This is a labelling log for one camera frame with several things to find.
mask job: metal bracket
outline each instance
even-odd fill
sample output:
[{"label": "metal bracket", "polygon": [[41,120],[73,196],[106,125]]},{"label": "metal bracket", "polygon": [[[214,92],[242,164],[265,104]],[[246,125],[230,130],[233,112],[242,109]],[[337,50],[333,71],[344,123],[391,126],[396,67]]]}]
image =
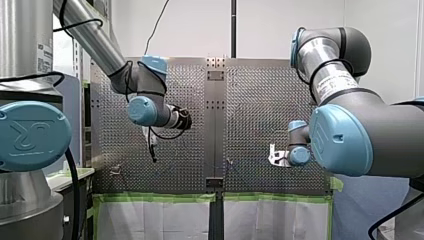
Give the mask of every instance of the metal bracket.
[{"label": "metal bracket", "polygon": [[206,178],[206,189],[216,191],[222,191],[224,188],[224,178],[222,177],[207,177]]},{"label": "metal bracket", "polygon": [[224,71],[208,71],[208,81],[224,81]]}]

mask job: silver cylinder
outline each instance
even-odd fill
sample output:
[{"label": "silver cylinder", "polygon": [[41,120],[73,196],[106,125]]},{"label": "silver cylinder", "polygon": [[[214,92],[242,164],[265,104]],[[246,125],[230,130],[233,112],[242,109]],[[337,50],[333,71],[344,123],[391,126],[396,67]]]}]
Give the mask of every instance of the silver cylinder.
[{"label": "silver cylinder", "polygon": [[[54,1],[54,14],[59,17],[63,0]],[[69,26],[96,18],[88,9],[87,3],[68,0],[65,6],[64,23]],[[90,22],[69,29],[69,32],[82,45],[106,75],[111,75],[125,65],[125,59],[113,45],[98,22]]]},{"label": "silver cylinder", "polygon": [[63,197],[54,193],[47,206],[0,219],[2,240],[61,240],[63,239]]},{"label": "silver cylinder", "polygon": [[52,71],[52,9],[53,0],[0,1],[0,77]]},{"label": "silver cylinder", "polygon": [[299,68],[309,81],[314,78],[313,93],[318,104],[339,91],[359,87],[341,62],[329,63],[316,71],[322,63],[338,58],[339,47],[328,38],[310,40],[299,51]]},{"label": "silver cylinder", "polygon": [[41,170],[0,174],[1,239],[63,237],[63,197],[51,192]]}]

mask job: perforated metal panel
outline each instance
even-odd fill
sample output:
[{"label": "perforated metal panel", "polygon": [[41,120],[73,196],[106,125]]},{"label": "perforated metal panel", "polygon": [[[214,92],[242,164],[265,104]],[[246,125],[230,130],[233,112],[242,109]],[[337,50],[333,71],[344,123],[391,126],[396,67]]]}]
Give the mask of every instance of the perforated metal panel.
[{"label": "perforated metal panel", "polygon": [[[190,110],[193,125],[182,137],[160,140],[157,163],[149,155],[142,128],[129,121],[125,97],[92,67],[93,165],[97,193],[139,191],[203,193],[205,59],[170,59],[167,102]],[[179,130],[166,130],[174,136]]]},{"label": "perforated metal panel", "polygon": [[[187,107],[193,127],[181,138],[161,140],[157,163],[141,127],[128,120],[125,97],[93,66],[95,192],[203,193],[206,177],[223,176],[225,191],[328,194],[328,176],[316,163],[287,169],[267,160],[269,144],[285,149],[288,123],[308,120],[313,108],[288,61],[221,59],[218,68],[206,60],[169,60],[167,102]],[[208,71],[224,72],[224,79],[208,79]]]},{"label": "perforated metal panel", "polygon": [[329,178],[314,162],[269,164],[269,145],[287,148],[292,120],[309,120],[313,106],[286,60],[227,60],[224,130],[225,191],[326,194]]}]

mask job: wire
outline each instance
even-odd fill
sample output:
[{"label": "wire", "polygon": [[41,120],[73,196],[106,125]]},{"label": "wire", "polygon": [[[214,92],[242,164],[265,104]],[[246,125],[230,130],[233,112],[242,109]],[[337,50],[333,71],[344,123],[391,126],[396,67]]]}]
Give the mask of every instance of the wire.
[{"label": "wire", "polygon": [[169,0],[166,0],[165,5],[163,5],[162,11],[161,11],[161,13],[160,13],[160,15],[159,15],[159,17],[158,17],[158,20],[156,21],[155,27],[153,28],[153,32],[152,32],[152,34],[150,35],[149,39],[147,40],[146,50],[144,51],[144,55],[146,55],[146,54],[147,54],[147,51],[149,50],[150,40],[152,40],[153,36],[154,36],[154,35],[155,35],[155,33],[156,33],[156,29],[157,29],[157,27],[158,27],[159,21],[160,21],[160,19],[162,18],[162,15],[163,15],[163,13],[165,12],[165,9],[166,9],[166,6],[168,5],[168,3],[169,3]]},{"label": "wire", "polygon": [[74,24],[71,24],[71,25],[68,25],[68,26],[53,29],[53,32],[65,31],[65,30],[68,30],[68,29],[71,29],[71,28],[74,28],[74,27],[78,27],[80,25],[84,25],[84,24],[90,23],[90,22],[99,22],[100,23],[99,27],[103,27],[103,20],[101,20],[99,18],[93,18],[93,19],[89,19],[89,20],[86,20],[86,21],[83,21],[83,22],[74,23]]},{"label": "wire", "polygon": [[140,66],[142,65],[143,67],[145,67],[151,74],[153,74],[162,84],[163,88],[165,89],[165,93],[168,91],[168,87],[166,86],[166,84],[162,81],[162,78],[152,69],[150,69],[149,66],[147,66],[144,62],[138,61],[137,64]]},{"label": "wire", "polygon": [[374,236],[372,235],[372,233],[383,223],[385,223],[386,221],[392,219],[393,217],[399,215],[400,213],[404,212],[405,210],[407,210],[408,208],[414,206],[415,204],[417,204],[419,201],[421,201],[424,198],[424,193],[418,195],[416,198],[412,199],[411,201],[407,202],[405,205],[401,206],[400,208],[396,209],[395,211],[389,213],[388,215],[386,215],[385,217],[383,217],[382,219],[378,220],[376,223],[374,223],[370,229],[368,229],[368,236],[370,237],[371,240],[375,240]]},{"label": "wire", "polygon": [[151,127],[149,127],[149,129],[147,130],[147,145],[149,146],[149,153],[150,156],[152,157],[153,163],[156,163],[158,161],[158,159],[156,158],[156,154],[155,154],[155,149],[152,146],[152,144],[150,143],[150,131],[152,130]]},{"label": "wire", "polygon": [[137,91],[134,91],[130,88],[130,81],[132,80],[132,68],[134,66],[134,62],[127,61],[125,65],[127,64],[129,64],[130,68],[128,69],[128,72],[125,76],[125,100],[127,100],[127,103],[129,103],[130,99],[128,98],[128,90],[130,90],[131,92],[137,92]]},{"label": "wire", "polygon": [[[65,8],[66,8],[66,3],[68,3],[68,0],[63,0],[62,2],[62,6],[60,7],[60,11],[59,11],[59,22],[60,25],[62,26],[62,28],[65,26]],[[65,29],[66,34],[68,34],[68,36],[72,39],[74,39],[74,37],[72,37],[72,35]]]},{"label": "wire", "polygon": [[71,150],[68,148],[65,152],[66,160],[68,161],[69,170],[72,178],[72,188],[74,194],[74,219],[72,222],[72,240],[78,240],[79,233],[79,218],[80,218],[80,191],[77,167],[74,162]]},{"label": "wire", "polygon": [[31,75],[26,75],[26,76],[22,76],[22,77],[0,78],[0,83],[17,82],[17,81],[29,80],[29,79],[34,79],[34,78],[49,77],[49,76],[60,76],[59,80],[57,80],[55,83],[53,83],[53,87],[57,87],[65,79],[65,74],[63,74],[61,72],[49,72],[49,73],[42,73],[42,74],[31,74]]},{"label": "wire", "polygon": [[332,59],[332,60],[328,60],[328,61],[324,61],[322,62],[320,65],[318,65],[317,68],[315,68],[315,70],[312,72],[311,77],[309,78],[309,93],[311,94],[312,99],[318,104],[316,98],[315,98],[315,94],[314,94],[314,79],[315,76],[317,75],[317,73],[319,72],[319,70],[321,70],[323,67],[335,63],[335,62],[341,62],[343,63],[343,65],[347,68],[349,67],[349,72],[350,74],[352,74],[354,72],[353,66],[352,64],[347,61],[346,59],[342,59],[342,58],[338,58],[338,59]]},{"label": "wire", "polygon": [[70,34],[68,32],[68,29],[71,29],[71,28],[74,28],[74,27],[77,27],[77,26],[80,26],[80,25],[83,25],[83,24],[86,24],[86,23],[89,23],[89,22],[99,22],[100,23],[99,26],[103,27],[103,20],[101,20],[99,18],[93,18],[93,19],[89,19],[89,20],[86,20],[86,21],[83,21],[83,22],[74,23],[74,24],[71,24],[69,26],[65,26],[65,9],[66,9],[67,3],[68,3],[68,0],[63,0],[62,6],[60,7],[60,11],[59,11],[59,22],[60,22],[60,25],[62,27],[58,28],[58,29],[54,29],[53,32],[65,31],[66,34],[68,34],[68,36],[70,38],[74,39],[72,34]]},{"label": "wire", "polygon": [[296,69],[296,73],[297,73],[297,77],[300,79],[300,81],[302,81],[304,84],[306,84],[306,85],[309,85],[309,83],[302,77],[302,75],[300,74],[300,71],[299,71],[299,63],[297,62],[297,55],[299,54],[299,46],[298,46],[298,43],[299,43],[299,37],[300,37],[300,32],[302,31],[302,30],[306,30],[306,28],[304,28],[304,27],[300,27],[299,29],[297,29],[297,32],[296,32],[296,38],[295,38],[295,40],[294,40],[294,44],[295,44],[295,54],[293,55],[293,58],[294,58],[294,68]]},{"label": "wire", "polygon": [[175,136],[173,136],[173,137],[164,137],[164,136],[161,136],[161,135],[157,134],[157,133],[153,130],[153,128],[152,128],[152,127],[149,127],[149,131],[152,131],[152,133],[153,133],[156,137],[158,137],[158,138],[160,138],[160,139],[162,139],[162,140],[174,140],[174,139],[177,139],[177,138],[181,137],[181,135],[183,135],[183,134],[184,134],[185,129],[181,130],[181,132],[179,132],[177,135],[175,135]]}]

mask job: green strip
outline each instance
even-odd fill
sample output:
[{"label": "green strip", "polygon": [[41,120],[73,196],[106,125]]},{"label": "green strip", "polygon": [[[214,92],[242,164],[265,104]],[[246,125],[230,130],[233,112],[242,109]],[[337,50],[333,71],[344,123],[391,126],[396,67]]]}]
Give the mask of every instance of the green strip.
[{"label": "green strip", "polygon": [[94,219],[93,219],[93,228],[94,228],[94,240],[97,240],[97,223],[99,222],[99,211],[100,211],[101,201],[99,198],[93,196],[93,208],[94,208]]},{"label": "green strip", "polygon": [[108,202],[157,202],[157,203],[208,203],[215,201],[215,194],[157,194],[157,193],[111,193],[95,194],[93,196],[94,208],[94,239],[97,240],[97,222],[99,219],[100,205]]},{"label": "green strip", "polygon": [[339,192],[343,191],[344,183],[336,177],[330,177],[330,188]]},{"label": "green strip", "polygon": [[327,224],[327,236],[328,240],[333,238],[333,197],[328,203],[328,224]]},{"label": "green strip", "polygon": [[87,209],[87,219],[91,218],[92,216],[94,216],[94,209]]},{"label": "green strip", "polygon": [[303,202],[328,204],[332,201],[331,196],[302,196],[294,194],[273,194],[273,193],[225,193],[225,201],[243,202],[243,201],[281,201],[281,202]]}]

